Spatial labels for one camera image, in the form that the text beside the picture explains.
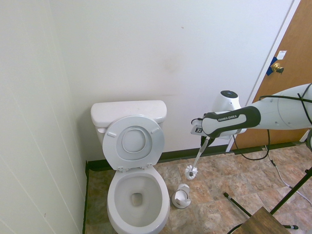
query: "toilet tank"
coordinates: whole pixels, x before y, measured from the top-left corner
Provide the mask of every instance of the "toilet tank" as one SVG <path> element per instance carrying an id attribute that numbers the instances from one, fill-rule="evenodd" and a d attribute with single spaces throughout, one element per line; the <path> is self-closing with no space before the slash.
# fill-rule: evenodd
<path id="1" fill-rule="evenodd" d="M 162 128 L 162 123 L 167 116 L 167 107 L 160 100 L 117 101 L 94 104 L 91 108 L 91 118 L 100 142 L 103 142 L 106 129 L 112 122 L 130 115 L 144 115 L 155 120 Z"/>

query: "toilet brush holder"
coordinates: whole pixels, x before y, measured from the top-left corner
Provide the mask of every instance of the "toilet brush holder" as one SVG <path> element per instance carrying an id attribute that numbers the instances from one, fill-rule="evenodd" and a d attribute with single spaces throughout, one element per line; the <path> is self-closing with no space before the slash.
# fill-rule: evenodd
<path id="1" fill-rule="evenodd" d="M 179 209 L 184 209 L 191 204 L 189 198 L 190 187 L 187 184 L 180 184 L 177 191 L 172 195 L 173 205 Z"/>

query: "white wall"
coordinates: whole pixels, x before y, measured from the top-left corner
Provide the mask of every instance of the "white wall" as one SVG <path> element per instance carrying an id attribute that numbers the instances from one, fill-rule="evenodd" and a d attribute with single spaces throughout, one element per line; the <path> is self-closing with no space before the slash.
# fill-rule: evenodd
<path id="1" fill-rule="evenodd" d="M 0 233 L 81 234 L 76 117 L 48 1 L 0 1 Z"/>
<path id="2" fill-rule="evenodd" d="M 246 104 L 291 2 L 50 0 L 87 159 L 103 159 L 90 108 L 107 101 L 163 100 L 165 151 L 198 148 L 191 120 L 221 90 Z"/>

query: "black metal stand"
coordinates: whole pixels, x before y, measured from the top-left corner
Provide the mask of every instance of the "black metal stand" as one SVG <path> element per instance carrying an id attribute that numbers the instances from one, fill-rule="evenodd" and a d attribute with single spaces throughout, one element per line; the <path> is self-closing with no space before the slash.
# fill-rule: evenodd
<path id="1" fill-rule="evenodd" d="M 285 204 L 285 202 L 295 193 L 297 190 L 305 183 L 307 182 L 308 179 L 312 176 L 312 167 L 309 170 L 305 170 L 307 173 L 290 191 L 289 193 L 271 210 L 270 214 L 274 214 L 282 205 Z M 228 200 L 233 202 L 238 208 L 240 208 L 246 215 L 251 217 L 252 215 L 246 211 L 241 205 L 239 205 L 231 196 L 229 196 L 227 193 L 223 194 Z M 233 232 L 235 229 L 237 229 L 241 224 L 237 225 L 234 227 L 232 230 L 228 232 L 230 234 Z M 290 228 L 290 229 L 298 229 L 298 226 L 296 225 L 283 225 L 285 228 Z"/>

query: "toilet brush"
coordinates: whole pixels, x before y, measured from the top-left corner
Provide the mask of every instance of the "toilet brush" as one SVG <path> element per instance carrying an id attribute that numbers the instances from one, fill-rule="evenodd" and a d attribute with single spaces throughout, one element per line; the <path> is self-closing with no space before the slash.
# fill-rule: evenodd
<path id="1" fill-rule="evenodd" d="M 196 156 L 195 162 L 193 163 L 193 165 L 189 165 L 186 167 L 185 169 L 185 177 L 189 180 L 194 179 L 196 174 L 197 174 L 197 168 L 195 167 L 197 164 L 197 161 L 199 159 L 199 157 L 201 156 L 201 154 L 204 152 L 204 150 L 206 149 L 207 146 L 211 145 L 213 143 L 215 139 L 214 138 L 205 138 L 204 143 L 202 144 L 202 146 L 200 147 L 198 154 Z"/>

